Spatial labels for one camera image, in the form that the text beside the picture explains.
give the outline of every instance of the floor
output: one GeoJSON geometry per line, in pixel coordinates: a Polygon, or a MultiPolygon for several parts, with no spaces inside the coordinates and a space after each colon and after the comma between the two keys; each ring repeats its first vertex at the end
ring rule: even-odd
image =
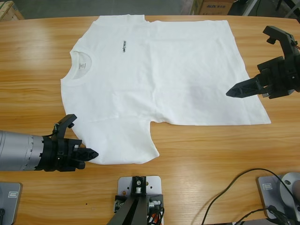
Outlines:
{"type": "MultiPolygon", "coordinates": [[[[193,0],[14,0],[25,19],[92,15],[188,15],[193,0]]],[[[250,15],[284,17],[290,8],[278,0],[261,0],[250,15]]],[[[234,3],[229,15],[242,15],[246,4],[234,3]]]]}

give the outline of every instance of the wood grain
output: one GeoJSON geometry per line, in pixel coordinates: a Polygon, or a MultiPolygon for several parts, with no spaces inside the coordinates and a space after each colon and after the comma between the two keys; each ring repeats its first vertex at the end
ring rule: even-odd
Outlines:
{"type": "MultiPolygon", "coordinates": [[[[60,79],[71,66],[69,51],[97,17],[36,19],[0,23],[0,130],[46,135],[64,114],[60,79]]],[[[147,20],[228,20],[252,77],[256,65],[282,55],[262,33],[277,26],[300,39],[296,20],[238,16],[147,16],[147,20]]],[[[240,172],[263,167],[278,174],[300,172],[300,94],[262,99],[272,124],[257,126],[151,125],[160,157],[143,165],[94,165],[76,172],[0,172],[20,182],[17,225],[98,225],[113,216],[122,176],[159,175],[165,224],[197,225],[206,203],[240,172]]],[[[75,137],[68,131],[67,137],[75,137]]],[[[262,207],[251,172],[212,206],[208,223],[236,221],[262,207]]],[[[256,213],[249,219],[263,218],[256,213]]]]}

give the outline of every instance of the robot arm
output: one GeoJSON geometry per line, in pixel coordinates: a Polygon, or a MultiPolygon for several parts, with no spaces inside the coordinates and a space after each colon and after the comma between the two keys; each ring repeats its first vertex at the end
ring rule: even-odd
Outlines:
{"type": "Polygon", "coordinates": [[[0,131],[0,171],[75,171],[85,161],[98,156],[92,149],[80,148],[82,141],[64,138],[77,119],[74,114],[54,124],[51,135],[35,136],[0,131]]]}
{"type": "Polygon", "coordinates": [[[285,57],[259,64],[257,67],[260,74],[234,85],[226,93],[227,96],[245,98],[262,94],[264,97],[278,98],[290,95],[294,90],[300,92],[300,53],[297,41],[293,35],[273,26],[267,26],[263,32],[269,35],[268,43],[273,45],[276,40],[280,42],[285,57]]]}

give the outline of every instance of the metal base plate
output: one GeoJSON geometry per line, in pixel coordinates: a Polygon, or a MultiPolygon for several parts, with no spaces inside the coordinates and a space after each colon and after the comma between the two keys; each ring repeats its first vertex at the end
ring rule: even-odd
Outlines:
{"type": "MultiPolygon", "coordinates": [[[[162,195],[161,178],[159,176],[146,177],[147,195],[162,195]]],[[[120,196],[130,196],[132,177],[121,177],[118,181],[118,194],[120,196]]]]}
{"type": "Polygon", "coordinates": [[[5,210],[3,225],[11,225],[15,221],[20,200],[22,184],[0,182],[0,208],[5,210]]]}
{"type": "MultiPolygon", "coordinates": [[[[265,207],[273,205],[276,209],[282,213],[285,212],[285,205],[283,204],[280,196],[280,181],[275,176],[259,177],[259,190],[263,199],[263,204],[265,207]]],[[[267,216],[270,219],[276,219],[276,217],[266,211],[267,216]]]]}

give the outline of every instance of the white t-shirt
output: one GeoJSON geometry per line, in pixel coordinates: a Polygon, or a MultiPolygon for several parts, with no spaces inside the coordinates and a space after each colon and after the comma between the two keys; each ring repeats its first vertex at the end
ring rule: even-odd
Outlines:
{"type": "Polygon", "coordinates": [[[270,123],[257,96],[226,96],[249,79],[227,21],[101,16],[70,54],[62,101],[66,113],[78,117],[75,134],[99,153],[93,163],[141,164],[158,157],[151,121],[270,123]]]}

